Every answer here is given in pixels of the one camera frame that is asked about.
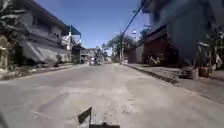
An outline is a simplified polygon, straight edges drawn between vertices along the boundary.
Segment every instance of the power line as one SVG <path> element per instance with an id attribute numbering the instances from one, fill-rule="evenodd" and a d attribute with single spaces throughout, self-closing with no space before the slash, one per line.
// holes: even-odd
<path id="1" fill-rule="evenodd" d="M 144 0 L 140 7 L 138 8 L 137 12 L 135 13 L 135 15 L 132 17 L 131 21 L 129 22 L 129 24 L 126 26 L 126 28 L 124 29 L 124 31 L 122 32 L 122 35 L 124 35 L 126 33 L 126 31 L 128 30 L 128 28 L 130 27 L 131 23 L 135 20 L 136 16 L 138 15 L 138 13 L 141 11 L 142 7 L 144 6 L 146 0 Z"/>

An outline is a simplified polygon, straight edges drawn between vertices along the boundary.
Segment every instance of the small flag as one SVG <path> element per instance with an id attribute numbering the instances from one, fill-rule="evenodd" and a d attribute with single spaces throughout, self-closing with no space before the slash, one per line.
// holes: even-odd
<path id="1" fill-rule="evenodd" d="M 88 116 L 90 116 L 91 118 L 91 114 L 92 114 L 92 107 L 90 107 L 89 109 L 78 115 L 79 124 L 82 124 Z"/>

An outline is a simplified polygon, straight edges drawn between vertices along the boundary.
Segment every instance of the white building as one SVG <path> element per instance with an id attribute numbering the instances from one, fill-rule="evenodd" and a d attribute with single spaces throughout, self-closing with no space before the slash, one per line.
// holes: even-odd
<path id="1" fill-rule="evenodd" d="M 48 63 L 56 61 L 59 54 L 62 61 L 69 61 L 71 51 L 62 43 L 62 37 L 67 36 L 70 27 L 41 7 L 33 0 L 25 0 L 22 4 L 26 13 L 20 16 L 19 21 L 27 28 L 29 35 L 21 42 L 26 63 Z M 73 34 L 81 35 L 75 28 Z"/>

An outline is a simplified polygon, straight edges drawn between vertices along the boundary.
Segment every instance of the road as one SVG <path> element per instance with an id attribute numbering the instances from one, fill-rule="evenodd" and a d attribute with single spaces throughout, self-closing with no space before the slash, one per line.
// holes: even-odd
<path id="1" fill-rule="evenodd" d="M 76 128 L 77 115 L 89 107 L 92 124 L 224 127 L 224 105 L 116 64 L 0 83 L 0 110 L 9 128 Z"/>

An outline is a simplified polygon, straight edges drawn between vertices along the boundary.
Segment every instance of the house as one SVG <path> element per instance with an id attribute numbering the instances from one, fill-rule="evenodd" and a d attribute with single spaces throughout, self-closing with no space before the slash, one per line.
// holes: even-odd
<path id="1" fill-rule="evenodd" d="M 20 42 L 22 46 L 24 64 L 49 63 L 57 61 L 57 55 L 63 62 L 70 61 L 71 50 L 67 46 L 72 41 L 62 40 L 68 36 L 71 27 L 63 23 L 49 11 L 33 0 L 25 0 L 22 4 L 26 10 L 21 14 L 19 21 L 26 27 L 29 34 Z M 81 35 L 74 27 L 72 34 Z"/>
<path id="2" fill-rule="evenodd" d="M 142 3 L 151 27 L 144 43 L 137 47 L 138 54 L 165 53 L 167 47 L 173 46 L 178 50 L 180 62 L 194 60 L 198 42 L 205 40 L 211 24 L 224 24 L 223 0 L 142 0 Z"/>

